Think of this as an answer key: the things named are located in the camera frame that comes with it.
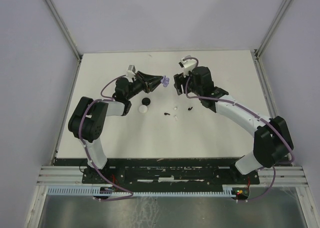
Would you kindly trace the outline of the purple earbud charging case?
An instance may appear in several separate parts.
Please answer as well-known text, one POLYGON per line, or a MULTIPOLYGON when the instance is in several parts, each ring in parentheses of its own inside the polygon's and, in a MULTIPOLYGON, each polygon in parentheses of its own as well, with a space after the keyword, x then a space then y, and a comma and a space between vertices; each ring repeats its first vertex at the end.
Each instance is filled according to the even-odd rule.
POLYGON ((163 87, 166 88, 170 83, 170 78, 164 75, 160 82, 162 83, 163 87))

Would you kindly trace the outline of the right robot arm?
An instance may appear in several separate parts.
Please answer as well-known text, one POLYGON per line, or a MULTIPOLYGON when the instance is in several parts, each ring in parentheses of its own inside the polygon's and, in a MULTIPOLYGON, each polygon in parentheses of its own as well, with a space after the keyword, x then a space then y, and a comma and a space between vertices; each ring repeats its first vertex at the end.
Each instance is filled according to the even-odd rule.
POLYGON ((234 183, 242 183, 250 172, 271 168, 292 154, 294 145, 286 121, 280 116, 262 116, 237 102, 229 92, 214 85, 209 68, 196 67, 173 78, 178 95, 193 93, 204 107, 230 119, 253 137, 253 150, 230 166, 229 177, 234 183))

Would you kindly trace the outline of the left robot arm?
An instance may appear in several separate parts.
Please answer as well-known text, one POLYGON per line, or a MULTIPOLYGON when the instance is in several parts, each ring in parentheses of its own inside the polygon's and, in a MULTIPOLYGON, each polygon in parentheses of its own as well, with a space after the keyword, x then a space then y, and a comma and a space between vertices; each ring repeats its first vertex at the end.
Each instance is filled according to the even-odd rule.
POLYGON ((170 79, 140 71, 128 71, 110 81, 115 82, 114 94, 102 99, 81 97, 68 122, 68 130, 77 138, 86 153, 87 164, 96 168, 93 177, 100 183, 110 179, 111 171, 105 167, 108 159, 103 151, 100 136, 106 117, 126 116, 132 106, 130 99, 140 92, 150 93, 159 85, 167 87, 170 79))

